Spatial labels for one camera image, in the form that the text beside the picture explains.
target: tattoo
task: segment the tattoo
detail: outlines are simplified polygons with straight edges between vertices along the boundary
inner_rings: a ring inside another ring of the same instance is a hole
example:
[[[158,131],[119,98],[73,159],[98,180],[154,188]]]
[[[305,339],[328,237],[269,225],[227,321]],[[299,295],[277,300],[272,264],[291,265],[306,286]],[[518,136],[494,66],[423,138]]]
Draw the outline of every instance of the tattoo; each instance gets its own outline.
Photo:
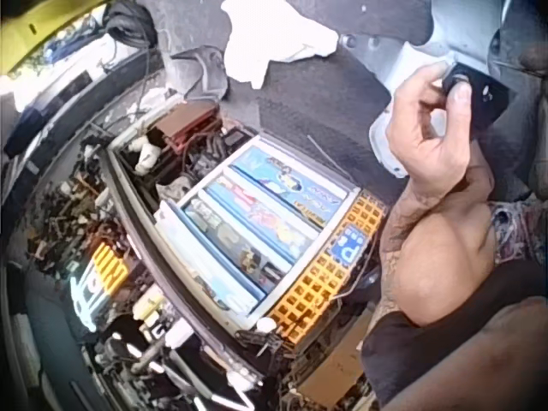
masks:
[[[380,261],[383,275],[381,277],[381,300],[375,309],[369,324],[369,331],[386,314],[398,311],[399,307],[394,297],[394,276],[400,253],[405,240],[414,226],[439,201],[418,195],[409,183],[396,202],[380,240]]]

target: orange grid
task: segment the orange grid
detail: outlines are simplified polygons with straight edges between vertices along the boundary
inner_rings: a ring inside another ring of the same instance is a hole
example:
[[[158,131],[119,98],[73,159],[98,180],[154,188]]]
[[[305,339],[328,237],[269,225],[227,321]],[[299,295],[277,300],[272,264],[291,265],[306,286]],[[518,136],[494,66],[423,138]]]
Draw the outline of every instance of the orange grid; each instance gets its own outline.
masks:
[[[371,240],[385,213],[384,204],[367,191],[355,200],[330,239],[270,312],[282,337],[297,345],[325,312],[329,299],[350,278],[355,263],[345,268],[329,254],[338,236],[353,224]]]

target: white rag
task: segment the white rag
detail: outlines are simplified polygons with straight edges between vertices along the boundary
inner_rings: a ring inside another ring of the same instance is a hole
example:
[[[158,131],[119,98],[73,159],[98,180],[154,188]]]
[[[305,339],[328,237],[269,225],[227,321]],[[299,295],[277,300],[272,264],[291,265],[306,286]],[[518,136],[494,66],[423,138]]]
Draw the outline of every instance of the white rag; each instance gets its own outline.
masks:
[[[290,63],[337,49],[335,31],[300,15],[285,0],[225,0],[232,22],[224,52],[228,76],[259,90],[270,61]]]

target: car key fob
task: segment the car key fob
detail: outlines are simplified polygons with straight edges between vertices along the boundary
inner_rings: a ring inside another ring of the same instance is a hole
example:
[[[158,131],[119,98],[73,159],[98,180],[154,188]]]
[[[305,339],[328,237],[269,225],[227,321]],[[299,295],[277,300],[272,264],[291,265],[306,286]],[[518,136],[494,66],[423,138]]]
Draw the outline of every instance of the car key fob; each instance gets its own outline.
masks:
[[[442,80],[442,88],[449,94],[459,81],[472,86],[472,126],[485,130],[491,126],[515,97],[515,93],[487,74],[462,63],[453,65]]]

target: screw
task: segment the screw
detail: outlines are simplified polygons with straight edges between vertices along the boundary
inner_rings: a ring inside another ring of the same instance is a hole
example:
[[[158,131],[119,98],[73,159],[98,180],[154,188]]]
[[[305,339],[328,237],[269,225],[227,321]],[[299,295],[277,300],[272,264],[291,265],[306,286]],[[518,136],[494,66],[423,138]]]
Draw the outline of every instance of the screw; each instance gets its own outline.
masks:
[[[341,44],[349,49],[354,49],[358,45],[358,40],[352,34],[344,34],[341,37]]]

